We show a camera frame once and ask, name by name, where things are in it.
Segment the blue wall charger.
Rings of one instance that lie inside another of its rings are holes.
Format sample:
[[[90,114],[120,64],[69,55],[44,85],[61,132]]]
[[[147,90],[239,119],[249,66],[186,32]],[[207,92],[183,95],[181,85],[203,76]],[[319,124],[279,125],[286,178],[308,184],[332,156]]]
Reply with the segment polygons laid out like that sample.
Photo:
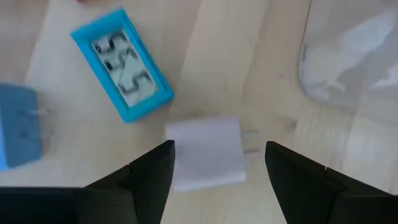
[[[0,170],[11,170],[42,157],[37,94],[25,86],[0,83]]]

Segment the pale pink wall charger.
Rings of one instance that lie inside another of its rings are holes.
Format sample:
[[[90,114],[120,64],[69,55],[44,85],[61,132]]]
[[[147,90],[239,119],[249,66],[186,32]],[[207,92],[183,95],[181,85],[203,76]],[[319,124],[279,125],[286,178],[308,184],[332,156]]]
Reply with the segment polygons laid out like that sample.
[[[165,138],[175,142],[174,191],[186,192],[246,179],[244,140],[258,130],[241,131],[235,116],[210,117],[167,123]]]

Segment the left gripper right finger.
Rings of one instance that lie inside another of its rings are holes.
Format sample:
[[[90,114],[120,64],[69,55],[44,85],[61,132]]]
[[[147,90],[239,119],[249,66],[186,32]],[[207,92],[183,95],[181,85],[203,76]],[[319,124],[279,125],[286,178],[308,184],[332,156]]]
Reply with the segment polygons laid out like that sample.
[[[265,165],[287,224],[398,224],[398,195],[269,141]]]

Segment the turquoise digital clock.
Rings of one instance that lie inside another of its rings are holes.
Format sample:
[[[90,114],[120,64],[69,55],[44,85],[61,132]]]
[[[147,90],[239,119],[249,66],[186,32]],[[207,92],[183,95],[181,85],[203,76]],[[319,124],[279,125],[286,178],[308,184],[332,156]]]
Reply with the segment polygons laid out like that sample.
[[[71,37],[124,122],[173,100],[173,90],[123,8],[79,27]]]

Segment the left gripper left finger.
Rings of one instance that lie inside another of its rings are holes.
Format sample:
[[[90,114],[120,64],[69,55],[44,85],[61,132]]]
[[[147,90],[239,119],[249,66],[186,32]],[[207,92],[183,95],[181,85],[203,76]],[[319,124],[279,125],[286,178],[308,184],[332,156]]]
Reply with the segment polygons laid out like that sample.
[[[0,224],[160,224],[174,164],[167,140],[86,187],[0,187]]]

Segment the clear plastic bin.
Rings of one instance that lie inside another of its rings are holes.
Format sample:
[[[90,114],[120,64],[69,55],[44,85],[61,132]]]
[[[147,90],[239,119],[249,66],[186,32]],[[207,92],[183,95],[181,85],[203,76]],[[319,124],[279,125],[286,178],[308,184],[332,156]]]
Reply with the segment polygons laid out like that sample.
[[[298,75],[352,115],[330,167],[398,195],[398,0],[310,0]]]

